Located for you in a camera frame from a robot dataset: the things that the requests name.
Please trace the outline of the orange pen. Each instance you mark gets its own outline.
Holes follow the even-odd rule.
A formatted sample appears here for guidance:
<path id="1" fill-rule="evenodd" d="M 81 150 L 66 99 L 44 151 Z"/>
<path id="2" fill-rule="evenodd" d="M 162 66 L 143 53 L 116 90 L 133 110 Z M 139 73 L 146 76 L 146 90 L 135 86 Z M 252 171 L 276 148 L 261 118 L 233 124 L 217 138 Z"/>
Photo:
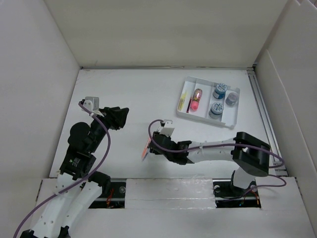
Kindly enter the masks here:
<path id="1" fill-rule="evenodd" d="M 146 146 L 145 146 L 144 150 L 147 149 L 147 148 L 149 148 L 150 142 L 151 142 L 151 139 L 149 138 L 148 141 L 147 141 L 147 143 L 146 143 Z"/>

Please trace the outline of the blue pen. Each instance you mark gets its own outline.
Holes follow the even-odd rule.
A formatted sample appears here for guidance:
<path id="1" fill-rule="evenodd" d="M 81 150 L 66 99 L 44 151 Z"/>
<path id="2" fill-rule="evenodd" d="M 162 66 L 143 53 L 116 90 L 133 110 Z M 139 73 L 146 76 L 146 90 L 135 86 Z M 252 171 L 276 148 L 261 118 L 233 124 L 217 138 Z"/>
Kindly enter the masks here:
<path id="1" fill-rule="evenodd" d="M 147 149 L 145 149 L 144 151 L 143 151 L 143 154 L 142 154 L 142 161 L 144 161 L 145 159 L 146 159 L 146 157 L 147 157 L 147 155 L 149 154 L 149 148 L 147 148 Z"/>

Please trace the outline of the red pen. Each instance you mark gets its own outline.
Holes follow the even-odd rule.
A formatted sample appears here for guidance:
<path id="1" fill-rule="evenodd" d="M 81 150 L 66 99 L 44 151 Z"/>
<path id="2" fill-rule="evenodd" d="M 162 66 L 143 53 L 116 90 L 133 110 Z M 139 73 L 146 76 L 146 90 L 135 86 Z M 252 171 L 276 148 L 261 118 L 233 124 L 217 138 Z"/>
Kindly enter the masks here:
<path id="1" fill-rule="evenodd" d="M 191 106 L 191 102 L 192 102 L 192 98 L 190 98 L 190 100 L 189 100 L 189 103 L 188 103 L 188 106 L 187 106 L 186 113 L 189 113 L 190 106 Z"/>

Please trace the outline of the pink cap marker tube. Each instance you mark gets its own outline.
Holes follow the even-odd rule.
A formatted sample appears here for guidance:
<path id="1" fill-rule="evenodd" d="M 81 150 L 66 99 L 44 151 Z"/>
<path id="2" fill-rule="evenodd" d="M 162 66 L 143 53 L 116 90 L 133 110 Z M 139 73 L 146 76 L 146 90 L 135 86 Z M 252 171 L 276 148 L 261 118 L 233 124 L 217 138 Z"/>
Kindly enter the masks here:
<path id="1" fill-rule="evenodd" d="M 202 89 L 200 89 L 200 88 L 195 89 L 193 96 L 191 98 L 190 105 L 189 105 L 189 110 L 191 112 L 197 111 L 199 104 L 200 104 L 200 100 L 202 98 L 202 95 L 203 95 Z"/>

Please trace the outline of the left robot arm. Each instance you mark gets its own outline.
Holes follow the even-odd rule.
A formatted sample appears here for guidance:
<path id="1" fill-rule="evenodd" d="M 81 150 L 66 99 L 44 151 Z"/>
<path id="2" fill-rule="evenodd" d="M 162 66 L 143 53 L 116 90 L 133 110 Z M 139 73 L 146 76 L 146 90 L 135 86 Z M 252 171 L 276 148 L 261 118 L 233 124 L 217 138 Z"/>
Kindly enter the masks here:
<path id="1" fill-rule="evenodd" d="M 78 122 L 72 126 L 68 148 L 60 166 L 57 183 L 36 224 L 23 231 L 22 238 L 69 238 L 81 217 L 99 197 L 112 193 L 110 176 L 98 172 L 93 166 L 93 153 L 109 130 L 122 129 L 128 108 L 105 107 L 93 117 L 91 124 Z"/>

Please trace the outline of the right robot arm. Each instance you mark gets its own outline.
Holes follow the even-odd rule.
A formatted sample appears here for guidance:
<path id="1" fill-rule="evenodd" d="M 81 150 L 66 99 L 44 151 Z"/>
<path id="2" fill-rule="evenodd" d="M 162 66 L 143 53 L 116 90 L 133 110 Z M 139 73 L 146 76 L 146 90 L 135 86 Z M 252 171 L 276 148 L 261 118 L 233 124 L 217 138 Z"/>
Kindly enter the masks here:
<path id="1" fill-rule="evenodd" d="M 168 161 L 179 164 L 197 164 L 206 161 L 234 162 L 238 168 L 232 172 L 230 183 L 217 185 L 215 193 L 227 198 L 241 197 L 256 177 L 267 177 L 270 146 L 245 133 L 220 142 L 174 142 L 171 137 L 154 132 L 147 145 L 148 152 L 162 155 Z"/>

